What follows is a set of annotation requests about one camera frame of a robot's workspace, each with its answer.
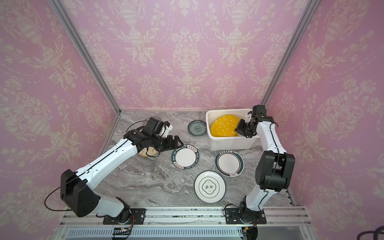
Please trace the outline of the yellow scalloped dotted plate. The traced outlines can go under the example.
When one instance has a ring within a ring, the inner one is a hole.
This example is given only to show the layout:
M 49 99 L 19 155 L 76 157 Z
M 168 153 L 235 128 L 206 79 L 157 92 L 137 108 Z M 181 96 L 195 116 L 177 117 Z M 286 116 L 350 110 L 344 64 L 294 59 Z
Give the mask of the yellow scalloped dotted plate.
M 238 133 L 235 129 L 240 119 L 235 115 L 223 115 L 217 118 L 211 127 L 211 135 L 213 137 L 237 137 Z

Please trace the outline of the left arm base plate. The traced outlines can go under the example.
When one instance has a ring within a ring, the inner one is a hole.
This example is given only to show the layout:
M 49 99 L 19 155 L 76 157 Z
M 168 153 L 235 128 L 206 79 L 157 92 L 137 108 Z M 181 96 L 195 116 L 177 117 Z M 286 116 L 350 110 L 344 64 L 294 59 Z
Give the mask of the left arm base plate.
M 146 217 L 147 209 L 134 208 L 123 210 L 117 217 L 104 217 L 104 225 L 142 225 Z

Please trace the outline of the small blue patterned plate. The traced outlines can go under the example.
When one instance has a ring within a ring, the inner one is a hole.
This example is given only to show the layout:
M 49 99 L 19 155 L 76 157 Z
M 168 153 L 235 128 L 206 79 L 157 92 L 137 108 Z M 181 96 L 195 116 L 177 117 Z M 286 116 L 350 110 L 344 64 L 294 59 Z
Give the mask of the small blue patterned plate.
M 201 120 L 194 120 L 188 125 L 188 132 L 193 136 L 203 136 L 208 132 L 207 124 Z

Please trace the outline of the green rim Hao Wei plate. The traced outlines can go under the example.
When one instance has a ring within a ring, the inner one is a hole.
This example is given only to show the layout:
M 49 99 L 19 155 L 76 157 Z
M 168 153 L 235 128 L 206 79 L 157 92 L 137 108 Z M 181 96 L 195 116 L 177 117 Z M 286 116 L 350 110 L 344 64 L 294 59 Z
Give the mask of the green rim Hao Wei plate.
M 199 151 L 192 145 L 183 145 L 173 151 L 171 161 L 173 165 L 181 170 L 195 167 L 200 159 Z

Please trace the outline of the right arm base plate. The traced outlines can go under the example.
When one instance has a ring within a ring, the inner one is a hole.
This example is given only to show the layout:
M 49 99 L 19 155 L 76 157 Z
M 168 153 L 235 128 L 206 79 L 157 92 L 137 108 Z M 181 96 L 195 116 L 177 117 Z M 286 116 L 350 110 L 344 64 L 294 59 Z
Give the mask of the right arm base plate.
M 265 225 L 267 223 L 264 211 L 251 211 L 249 209 L 225 208 L 224 217 L 228 225 L 256 224 Z

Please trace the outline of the aluminium mounting rail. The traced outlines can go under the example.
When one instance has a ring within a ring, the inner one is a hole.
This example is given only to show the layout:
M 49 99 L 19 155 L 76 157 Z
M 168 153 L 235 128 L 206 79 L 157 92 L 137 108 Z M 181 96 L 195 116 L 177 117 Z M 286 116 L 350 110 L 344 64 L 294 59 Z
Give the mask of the aluminium mounting rail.
M 310 219 L 304 207 L 265 207 L 259 219 L 241 220 L 239 210 L 234 206 L 224 207 L 146 207 L 133 209 L 133 218 L 125 224 L 129 227 L 218 227 L 222 225 L 268 227 L 309 227 Z

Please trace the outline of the left aluminium corner post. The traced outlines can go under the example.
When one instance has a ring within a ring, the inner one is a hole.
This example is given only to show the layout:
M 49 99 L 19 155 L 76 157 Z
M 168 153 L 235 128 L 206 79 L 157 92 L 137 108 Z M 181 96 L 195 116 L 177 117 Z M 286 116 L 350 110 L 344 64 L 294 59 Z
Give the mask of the left aluminium corner post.
M 96 82 L 98 83 L 100 89 L 104 93 L 105 97 L 107 98 L 108 102 L 112 106 L 113 110 L 117 115 L 120 115 L 121 109 L 113 96 L 112 92 L 110 91 L 107 83 L 104 81 L 103 76 L 101 74 L 101 71 L 97 68 L 95 61 L 92 59 L 92 56 L 90 52 L 88 51 L 85 43 L 83 42 L 80 33 L 76 29 L 75 25 L 71 21 L 69 15 L 67 14 L 64 5 L 57 0 L 48 0 L 51 7 L 53 8 L 54 12 L 56 13 L 58 19 L 64 26 L 68 36 L 72 40 L 73 44 L 75 45 L 76 49 L 78 50 L 79 54 L 81 55 L 83 61 L 87 65 L 89 71 L 91 72 L 92 76 L 95 78 Z

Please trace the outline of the aluminium corner post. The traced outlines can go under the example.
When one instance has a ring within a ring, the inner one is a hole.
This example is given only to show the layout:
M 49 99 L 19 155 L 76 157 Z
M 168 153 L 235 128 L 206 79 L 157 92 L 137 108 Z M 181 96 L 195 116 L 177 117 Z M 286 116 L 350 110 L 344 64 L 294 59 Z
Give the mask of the aluminium corner post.
M 267 106 L 268 102 L 270 101 L 279 81 L 282 77 L 288 63 L 290 62 L 290 59 L 292 58 L 293 54 L 295 53 L 295 50 L 305 32 L 307 29 L 307 26 L 312 19 L 320 0 L 310 0 L 307 3 L 307 6 L 303 12 L 302 17 L 300 18 L 300 21 L 298 22 L 297 27 L 295 28 L 292 38 L 287 46 L 287 49 L 285 50 L 283 57 L 278 65 L 278 68 L 273 75 L 273 78 L 271 80 L 271 83 L 269 87 L 267 88 L 267 91 L 264 95 L 264 98 L 262 100 L 262 105 Z
M 48 0 L 51 7 L 53 8 L 54 12 L 56 13 L 58 19 L 64 26 L 68 36 L 72 40 L 73 44 L 75 45 L 76 49 L 78 50 L 79 54 L 81 55 L 83 61 L 87 65 L 89 71 L 91 72 L 92 76 L 95 78 L 96 82 L 98 83 L 100 89 L 104 93 L 105 97 L 107 98 L 108 102 L 112 106 L 113 110 L 117 115 L 120 115 L 121 109 L 113 96 L 112 92 L 110 91 L 107 83 L 104 81 L 103 76 L 101 74 L 101 71 L 97 68 L 95 61 L 92 59 L 92 56 L 90 52 L 88 51 L 85 43 L 83 42 L 80 33 L 76 29 L 75 25 L 71 21 L 69 15 L 67 14 L 64 5 L 57 0 Z

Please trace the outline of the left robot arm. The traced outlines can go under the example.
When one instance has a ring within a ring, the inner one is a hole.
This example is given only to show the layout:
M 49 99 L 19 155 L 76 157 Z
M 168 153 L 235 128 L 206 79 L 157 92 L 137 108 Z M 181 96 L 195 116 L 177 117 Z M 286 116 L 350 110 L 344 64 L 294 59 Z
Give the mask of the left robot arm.
M 76 171 L 61 175 L 60 197 L 79 218 L 89 214 L 110 217 L 119 224 L 132 219 L 130 206 L 119 197 L 98 195 L 94 190 L 112 171 L 143 149 L 154 148 L 158 153 L 176 150 L 184 144 L 169 132 L 173 126 L 155 118 L 146 125 L 131 129 L 110 150 Z

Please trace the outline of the green red rim plate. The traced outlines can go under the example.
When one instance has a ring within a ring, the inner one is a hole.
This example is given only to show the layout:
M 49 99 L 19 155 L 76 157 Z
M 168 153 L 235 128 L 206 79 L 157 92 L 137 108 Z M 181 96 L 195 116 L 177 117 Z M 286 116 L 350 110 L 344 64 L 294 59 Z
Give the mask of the green red rim plate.
M 223 150 L 215 156 L 216 169 L 225 177 L 239 176 L 245 168 L 242 156 L 233 150 Z

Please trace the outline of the right aluminium corner post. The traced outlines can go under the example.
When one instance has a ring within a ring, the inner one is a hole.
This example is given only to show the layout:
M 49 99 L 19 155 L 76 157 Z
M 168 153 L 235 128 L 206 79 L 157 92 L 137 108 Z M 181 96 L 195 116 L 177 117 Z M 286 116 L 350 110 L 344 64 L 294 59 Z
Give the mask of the right aluminium corner post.
M 262 105 L 267 106 L 268 102 L 270 101 L 279 81 L 282 77 L 288 63 L 290 62 L 290 59 L 292 58 L 293 54 L 295 53 L 295 50 L 305 32 L 307 29 L 307 26 L 312 19 L 320 0 L 310 0 L 307 3 L 307 6 L 303 12 L 302 17 L 300 18 L 300 21 L 298 22 L 297 27 L 295 28 L 292 38 L 287 46 L 287 49 L 285 50 L 283 57 L 278 65 L 278 68 L 273 75 L 273 78 L 271 80 L 271 83 L 269 87 L 267 88 L 267 91 L 264 95 L 264 98 L 262 100 Z

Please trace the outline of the white plastic bin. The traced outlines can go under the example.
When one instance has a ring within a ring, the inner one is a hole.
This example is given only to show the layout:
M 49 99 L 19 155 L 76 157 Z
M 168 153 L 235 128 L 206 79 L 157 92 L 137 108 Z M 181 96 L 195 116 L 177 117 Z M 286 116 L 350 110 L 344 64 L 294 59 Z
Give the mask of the white plastic bin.
M 221 150 L 246 150 L 250 149 L 253 144 L 260 138 L 256 135 L 253 138 L 245 138 L 239 135 L 238 137 L 214 137 L 211 130 L 215 120 L 219 117 L 229 114 L 238 117 L 240 120 L 245 119 L 245 116 L 251 109 L 228 109 L 228 110 L 210 110 L 206 112 L 206 123 L 208 129 L 209 146 L 212 151 Z

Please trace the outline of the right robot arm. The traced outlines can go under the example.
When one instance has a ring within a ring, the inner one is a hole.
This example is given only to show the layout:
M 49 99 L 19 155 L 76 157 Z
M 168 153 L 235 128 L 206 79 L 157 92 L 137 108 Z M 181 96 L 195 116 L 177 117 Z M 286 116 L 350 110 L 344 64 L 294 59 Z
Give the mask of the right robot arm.
M 290 185 L 296 160 L 282 146 L 277 127 L 273 117 L 267 115 L 266 107 L 255 105 L 235 128 L 236 133 L 246 138 L 259 136 L 263 147 L 255 173 L 256 185 L 240 203 L 239 214 L 243 223 L 262 221 L 264 206 L 269 199 Z

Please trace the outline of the cream plate with grass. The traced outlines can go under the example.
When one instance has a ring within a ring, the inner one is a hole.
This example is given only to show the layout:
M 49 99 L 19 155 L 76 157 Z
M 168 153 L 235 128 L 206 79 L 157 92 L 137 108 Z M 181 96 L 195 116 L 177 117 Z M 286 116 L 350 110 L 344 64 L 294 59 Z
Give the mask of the cream plate with grass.
M 139 156 L 144 158 L 156 158 L 159 156 L 160 153 L 155 148 L 148 147 L 142 149 L 138 154 Z

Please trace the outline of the white clover emblem plate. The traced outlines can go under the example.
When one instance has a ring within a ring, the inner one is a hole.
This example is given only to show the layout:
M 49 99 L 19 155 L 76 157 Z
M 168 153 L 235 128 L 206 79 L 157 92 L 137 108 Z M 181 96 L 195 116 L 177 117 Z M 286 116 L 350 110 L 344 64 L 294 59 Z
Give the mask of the white clover emblem plate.
M 226 189 L 224 179 L 213 171 L 200 173 L 194 182 L 194 190 L 197 197 L 207 204 L 220 202 L 225 196 Z

